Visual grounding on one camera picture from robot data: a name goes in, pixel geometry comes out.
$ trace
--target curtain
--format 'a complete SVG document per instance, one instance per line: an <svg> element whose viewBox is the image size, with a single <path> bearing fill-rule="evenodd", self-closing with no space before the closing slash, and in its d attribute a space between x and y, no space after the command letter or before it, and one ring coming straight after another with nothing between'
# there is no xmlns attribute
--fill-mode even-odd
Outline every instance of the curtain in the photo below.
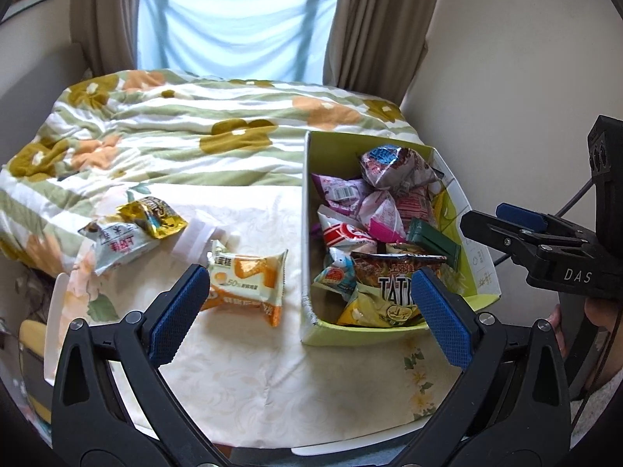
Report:
<svg viewBox="0 0 623 467"><path fill-rule="evenodd" d="M136 68L138 0L70 0L69 13L94 75Z"/></svg>
<svg viewBox="0 0 623 467"><path fill-rule="evenodd" d="M141 0L138 68L322 84L337 0Z"/></svg>
<svg viewBox="0 0 623 467"><path fill-rule="evenodd" d="M436 2L338 0L324 83L400 105L426 54Z"/></svg>

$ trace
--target chip bag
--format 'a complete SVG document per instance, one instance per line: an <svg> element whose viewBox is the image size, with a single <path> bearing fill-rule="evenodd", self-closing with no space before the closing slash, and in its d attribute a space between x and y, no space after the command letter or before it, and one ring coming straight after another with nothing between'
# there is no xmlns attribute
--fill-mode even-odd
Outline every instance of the chip bag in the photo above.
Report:
<svg viewBox="0 0 623 467"><path fill-rule="evenodd" d="M412 188L437 181L435 171L417 151L385 144L364 153L359 159L361 173L373 187L388 190L396 198Z"/></svg>
<svg viewBox="0 0 623 467"><path fill-rule="evenodd" d="M318 194L335 212L356 218L363 199L372 193L372 188L364 179L346 181L338 177L312 174L311 179Z"/></svg>
<svg viewBox="0 0 623 467"><path fill-rule="evenodd" d="M438 271L445 256L351 253L357 286L337 324L390 328L420 314L411 299L411 276L423 266Z"/></svg>
<svg viewBox="0 0 623 467"><path fill-rule="evenodd" d="M136 260L160 244L159 240L147 235L138 225L125 222L119 215L91 221L78 230L78 233L95 242L93 272L98 276Z"/></svg>
<svg viewBox="0 0 623 467"><path fill-rule="evenodd" d="M375 191L361 204L359 219L379 242L404 242L407 234L396 203L387 191Z"/></svg>
<svg viewBox="0 0 623 467"><path fill-rule="evenodd" d="M405 232L409 231L413 218L423 219L432 227L437 227L437 220L435 219L428 191L425 187L413 188L409 193L398 198L396 208L400 214L400 219L403 221Z"/></svg>
<svg viewBox="0 0 623 467"><path fill-rule="evenodd" d="M169 204L156 197L144 197L117 210L123 219L136 223L153 238L169 237L188 224Z"/></svg>
<svg viewBox="0 0 623 467"><path fill-rule="evenodd" d="M311 285L339 293L348 302L357 284L353 259L337 248L330 248L328 257L329 264L317 275Z"/></svg>
<svg viewBox="0 0 623 467"><path fill-rule="evenodd" d="M353 250L362 253L376 252L376 240L365 232L356 219L338 214L325 205L318 208L318 219L327 248L336 247L345 253Z"/></svg>
<svg viewBox="0 0 623 467"><path fill-rule="evenodd" d="M236 255L214 240L208 252L210 295L201 310L226 303L261 308L270 326L278 326L287 254L286 250L275 256Z"/></svg>

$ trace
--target barcode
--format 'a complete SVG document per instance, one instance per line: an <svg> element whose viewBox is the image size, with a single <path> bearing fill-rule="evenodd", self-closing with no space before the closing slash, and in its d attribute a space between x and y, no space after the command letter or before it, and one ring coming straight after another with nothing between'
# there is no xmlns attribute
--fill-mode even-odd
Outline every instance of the barcode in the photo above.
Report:
<svg viewBox="0 0 623 467"><path fill-rule="evenodd" d="M357 198L353 187L344 186L343 188L335 188L333 190L333 196L336 200L346 200L347 198Z"/></svg>

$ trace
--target bed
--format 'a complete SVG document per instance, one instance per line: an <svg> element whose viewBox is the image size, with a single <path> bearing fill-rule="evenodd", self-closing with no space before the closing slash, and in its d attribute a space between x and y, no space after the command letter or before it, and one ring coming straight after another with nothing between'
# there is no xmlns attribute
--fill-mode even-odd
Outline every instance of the bed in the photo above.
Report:
<svg viewBox="0 0 623 467"><path fill-rule="evenodd" d="M395 105L297 83L124 71L74 84L0 174L0 248L70 271L115 184L299 186L308 130L419 141Z"/></svg>
<svg viewBox="0 0 623 467"><path fill-rule="evenodd" d="M2 252L51 277L70 274L58 280L60 304L52 300L46 379L53 383L69 321L105 324L144 310L185 270L171 261L171 240L101 277L90 272L90 243L78 230L151 194L182 216L201 209L235 226L239 252L290 250L279 327L254 311L204 311L175 360L161 367L211 440L294 448L369 437L335 446L343 449L423 425L458 375L432 336L358 350L300 343L308 131L420 142L395 105L324 86L157 70L119 72L65 89L35 138L0 173ZM135 425L152 434L123 371L114 365L113 373ZM379 391L388 374L395 384L389 400Z"/></svg>

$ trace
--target human hand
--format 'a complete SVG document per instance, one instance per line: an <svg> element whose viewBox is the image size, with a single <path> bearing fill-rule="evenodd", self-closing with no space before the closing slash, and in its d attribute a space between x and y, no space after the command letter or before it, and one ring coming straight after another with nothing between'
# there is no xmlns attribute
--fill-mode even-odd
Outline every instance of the human hand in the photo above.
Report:
<svg viewBox="0 0 623 467"><path fill-rule="evenodd" d="M612 334L619 314L619 303L603 298L587 298L584 303L584 313L595 326L603 327ZM597 381L597 388L602 387L623 369L623 328L619 327L617 336L612 345L608 360ZM588 388L594 379L594 372L586 382Z"/></svg>
<svg viewBox="0 0 623 467"><path fill-rule="evenodd" d="M562 327L562 314L560 312L560 304L556 304L556 307L547 318L547 321L551 324L556 334L556 342L558 343L558 349L560 349L563 358L567 356L567 347L565 346L565 336L563 335Z"/></svg>
<svg viewBox="0 0 623 467"><path fill-rule="evenodd" d="M619 313L619 305L613 300L606 300L600 298L588 298L584 303L584 313L591 323L595 326L604 327L610 333L614 330L614 325L617 321L617 315ZM557 305L552 313L547 318L547 321L552 325L556 334L556 341L560 349L563 358L568 354L568 346L565 345L565 337L561 330L563 318L560 311L560 305ZM603 386L610 379L612 379L618 371L623 368L623 327L619 328L616 339L612 345L612 350L608 356L608 360L605 363L604 369L597 381L597 387ZM586 382L586 388L592 383L595 376L595 371L588 378Z"/></svg>

